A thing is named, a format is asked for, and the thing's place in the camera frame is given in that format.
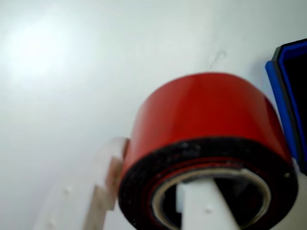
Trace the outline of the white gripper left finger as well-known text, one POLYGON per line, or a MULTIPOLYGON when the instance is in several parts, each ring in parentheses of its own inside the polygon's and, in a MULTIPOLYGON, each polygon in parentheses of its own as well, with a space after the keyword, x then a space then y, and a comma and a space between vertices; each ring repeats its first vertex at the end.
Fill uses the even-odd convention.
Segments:
POLYGON ((115 208, 129 139, 113 138, 67 168, 42 205, 37 230, 102 230, 115 208))

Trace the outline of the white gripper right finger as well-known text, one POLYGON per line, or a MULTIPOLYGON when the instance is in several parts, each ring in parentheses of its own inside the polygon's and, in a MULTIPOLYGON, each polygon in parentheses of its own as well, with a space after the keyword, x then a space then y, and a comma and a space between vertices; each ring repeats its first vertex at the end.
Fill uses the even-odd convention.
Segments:
POLYGON ((176 211, 181 214, 182 230, 240 229, 212 178, 178 184, 176 211))

